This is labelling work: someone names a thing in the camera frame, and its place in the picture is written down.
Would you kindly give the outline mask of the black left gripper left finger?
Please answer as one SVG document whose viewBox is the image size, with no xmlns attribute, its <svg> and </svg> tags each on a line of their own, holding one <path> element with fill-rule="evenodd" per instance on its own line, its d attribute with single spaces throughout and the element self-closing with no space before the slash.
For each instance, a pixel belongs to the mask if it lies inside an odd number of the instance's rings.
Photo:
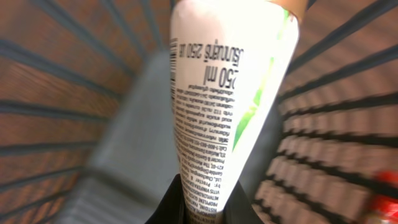
<svg viewBox="0 0 398 224">
<path fill-rule="evenodd" d="M 185 201 L 183 197 L 182 181 L 177 174 L 165 195 L 160 201 L 155 212 L 145 224 L 184 224 L 185 223 Z"/>
</svg>

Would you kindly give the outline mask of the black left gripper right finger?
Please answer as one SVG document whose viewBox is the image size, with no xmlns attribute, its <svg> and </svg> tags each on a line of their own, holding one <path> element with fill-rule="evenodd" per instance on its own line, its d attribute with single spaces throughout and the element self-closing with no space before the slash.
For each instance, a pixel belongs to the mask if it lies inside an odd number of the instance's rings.
<svg viewBox="0 0 398 224">
<path fill-rule="evenodd" d="M 250 201 L 246 197 L 240 182 L 237 182 L 223 212 L 224 224 L 263 224 Z"/>
</svg>

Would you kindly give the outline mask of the orange noodle packet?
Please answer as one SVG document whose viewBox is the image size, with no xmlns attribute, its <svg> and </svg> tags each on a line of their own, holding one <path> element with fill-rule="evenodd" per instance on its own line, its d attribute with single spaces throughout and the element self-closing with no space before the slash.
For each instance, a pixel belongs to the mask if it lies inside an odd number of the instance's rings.
<svg viewBox="0 0 398 224">
<path fill-rule="evenodd" d="M 382 171 L 378 173 L 377 180 L 397 188 L 397 171 Z M 386 193 L 376 194 L 370 212 L 366 221 L 368 224 L 397 224 L 397 194 L 391 196 L 387 196 Z"/>
</svg>

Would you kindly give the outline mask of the white tube with gold cap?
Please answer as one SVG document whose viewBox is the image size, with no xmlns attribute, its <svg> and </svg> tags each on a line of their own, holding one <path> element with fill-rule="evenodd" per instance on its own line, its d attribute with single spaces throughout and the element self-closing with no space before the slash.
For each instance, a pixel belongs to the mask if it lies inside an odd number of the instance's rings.
<svg viewBox="0 0 398 224">
<path fill-rule="evenodd" d="M 189 223 L 221 223 L 299 39 L 306 0 L 183 0 L 170 21 L 174 135 Z"/>
</svg>

